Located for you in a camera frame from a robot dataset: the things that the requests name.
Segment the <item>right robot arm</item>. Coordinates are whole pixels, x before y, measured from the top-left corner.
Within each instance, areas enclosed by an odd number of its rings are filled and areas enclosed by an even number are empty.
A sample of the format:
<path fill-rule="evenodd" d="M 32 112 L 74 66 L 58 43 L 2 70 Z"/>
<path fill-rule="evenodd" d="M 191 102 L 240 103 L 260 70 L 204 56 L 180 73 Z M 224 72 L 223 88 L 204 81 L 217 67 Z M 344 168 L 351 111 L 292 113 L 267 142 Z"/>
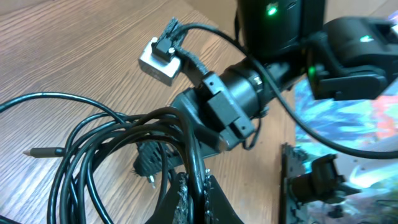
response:
<path fill-rule="evenodd" d="M 182 46 L 192 29 L 220 35 L 205 24 L 172 19 L 139 58 L 143 72 L 171 85 L 185 74 L 193 87 L 172 102 L 187 115 L 202 157 L 252 148 L 254 119 L 306 75 L 313 97 L 373 100 L 397 79 L 397 34 L 393 22 L 375 17 L 340 17 L 324 22 L 324 1 L 239 1 L 231 43 L 244 60 L 221 75 L 210 72 Z"/>

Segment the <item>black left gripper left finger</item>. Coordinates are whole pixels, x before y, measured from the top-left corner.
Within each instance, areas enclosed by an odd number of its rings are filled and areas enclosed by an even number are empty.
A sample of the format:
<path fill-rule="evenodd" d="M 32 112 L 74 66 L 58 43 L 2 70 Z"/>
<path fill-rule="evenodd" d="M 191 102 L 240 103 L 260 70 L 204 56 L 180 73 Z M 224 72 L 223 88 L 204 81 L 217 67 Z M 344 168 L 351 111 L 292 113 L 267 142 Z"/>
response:
<path fill-rule="evenodd" d="M 164 201 L 154 214 L 154 223 L 188 223 L 188 186 L 186 173 L 178 173 Z"/>

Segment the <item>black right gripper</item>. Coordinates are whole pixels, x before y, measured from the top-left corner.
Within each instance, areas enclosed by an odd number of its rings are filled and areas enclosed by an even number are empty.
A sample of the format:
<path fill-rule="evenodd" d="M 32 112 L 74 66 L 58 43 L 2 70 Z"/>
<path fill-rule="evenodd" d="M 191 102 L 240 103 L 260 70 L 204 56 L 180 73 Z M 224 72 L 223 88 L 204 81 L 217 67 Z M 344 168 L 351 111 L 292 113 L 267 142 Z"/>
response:
<path fill-rule="evenodd" d="M 263 81 L 256 72 L 227 71 L 220 76 L 210 72 L 197 87 L 178 94 L 171 106 L 190 119 L 203 156 L 230 151 L 238 144 L 250 151 L 261 130 L 252 120 L 261 119 L 266 112 L 263 92 Z M 166 143 L 139 142 L 133 171 L 141 177 L 156 175 L 162 170 L 163 149 L 169 169 L 183 164 L 178 151 Z"/>

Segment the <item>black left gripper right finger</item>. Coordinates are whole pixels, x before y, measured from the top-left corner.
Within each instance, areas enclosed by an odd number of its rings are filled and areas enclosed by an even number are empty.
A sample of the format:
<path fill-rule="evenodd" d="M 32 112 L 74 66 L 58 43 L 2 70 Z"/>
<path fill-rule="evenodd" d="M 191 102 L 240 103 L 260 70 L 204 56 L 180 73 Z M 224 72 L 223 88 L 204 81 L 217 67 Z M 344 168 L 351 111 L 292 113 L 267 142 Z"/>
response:
<path fill-rule="evenodd" d="M 215 176 L 206 173 L 204 182 L 206 224 L 243 224 L 234 211 Z"/>

